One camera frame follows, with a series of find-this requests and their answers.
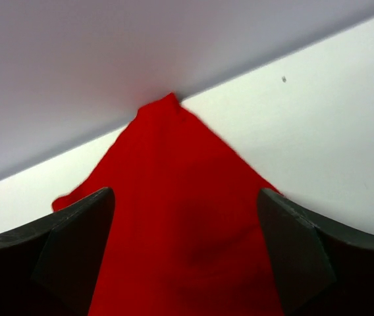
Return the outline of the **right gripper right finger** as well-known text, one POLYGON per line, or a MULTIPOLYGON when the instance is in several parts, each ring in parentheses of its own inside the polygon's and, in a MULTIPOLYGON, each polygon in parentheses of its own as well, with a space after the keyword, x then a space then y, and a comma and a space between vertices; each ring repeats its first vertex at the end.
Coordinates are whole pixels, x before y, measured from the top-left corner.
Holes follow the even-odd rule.
POLYGON ((374 235, 268 189, 257 212, 285 315, 374 315, 374 235))

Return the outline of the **red t-shirt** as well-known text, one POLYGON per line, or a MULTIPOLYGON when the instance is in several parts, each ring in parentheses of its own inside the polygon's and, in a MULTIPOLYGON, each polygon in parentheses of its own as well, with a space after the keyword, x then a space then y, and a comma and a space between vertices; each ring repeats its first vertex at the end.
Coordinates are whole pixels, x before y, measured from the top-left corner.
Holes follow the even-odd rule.
POLYGON ((141 107, 61 210, 116 206, 90 315, 281 315, 257 195, 270 183, 173 94, 141 107))

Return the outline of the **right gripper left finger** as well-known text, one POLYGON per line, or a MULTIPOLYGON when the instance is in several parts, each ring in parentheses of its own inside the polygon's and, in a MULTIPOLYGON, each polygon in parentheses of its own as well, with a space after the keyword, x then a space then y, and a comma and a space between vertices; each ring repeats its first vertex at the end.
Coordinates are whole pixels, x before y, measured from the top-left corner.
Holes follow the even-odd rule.
POLYGON ((114 210, 102 188, 0 233, 0 315, 87 315, 114 210))

